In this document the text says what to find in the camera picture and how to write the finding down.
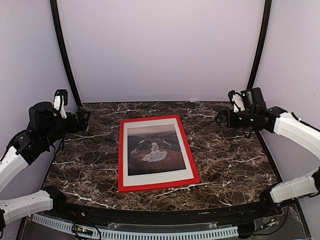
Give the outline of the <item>dark flower photo print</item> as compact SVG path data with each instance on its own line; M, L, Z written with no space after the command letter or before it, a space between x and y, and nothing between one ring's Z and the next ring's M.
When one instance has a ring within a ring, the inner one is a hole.
M127 129L129 176L166 173L186 168L174 124Z

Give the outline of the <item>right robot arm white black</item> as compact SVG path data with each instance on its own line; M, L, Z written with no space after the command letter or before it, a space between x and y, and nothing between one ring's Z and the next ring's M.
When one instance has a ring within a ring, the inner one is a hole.
M214 121L221 128L250 128L266 130L285 137L308 150L317 158L320 156L320 131L302 121L293 112L274 106L268 108L259 87L241 92L228 93L232 109L221 110ZM274 210L275 204L291 199L313 197L320 193L320 170L278 183L260 195L255 205L255 213L266 217Z

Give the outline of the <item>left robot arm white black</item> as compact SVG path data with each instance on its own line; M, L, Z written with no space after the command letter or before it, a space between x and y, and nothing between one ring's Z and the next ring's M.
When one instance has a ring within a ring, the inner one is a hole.
M54 108L50 102L39 102L29 109L27 128L17 133L0 159L0 189L4 188L24 169L66 134L83 132L88 128L90 112L61 114L62 105ZM26 216L52 210L60 218L71 213L66 196L54 186L33 194L0 202L0 228Z

